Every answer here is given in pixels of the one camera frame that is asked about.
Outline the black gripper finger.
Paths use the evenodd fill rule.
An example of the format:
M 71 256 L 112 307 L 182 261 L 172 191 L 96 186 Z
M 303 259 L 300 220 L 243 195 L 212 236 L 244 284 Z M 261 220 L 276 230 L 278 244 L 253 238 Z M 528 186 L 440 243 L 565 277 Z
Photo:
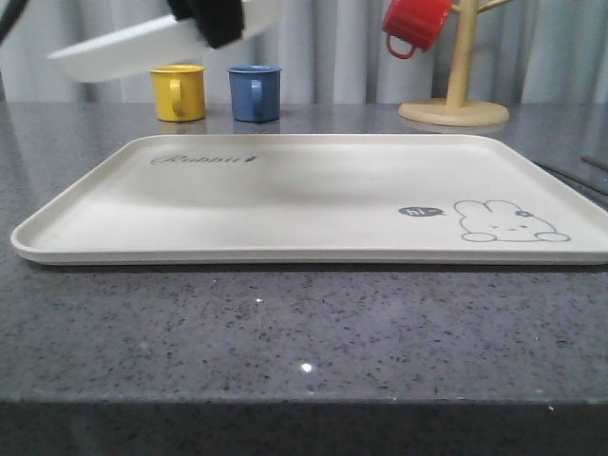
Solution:
M 241 0 L 168 0 L 167 5 L 176 20 L 193 19 L 210 48 L 222 48 L 243 35 Z

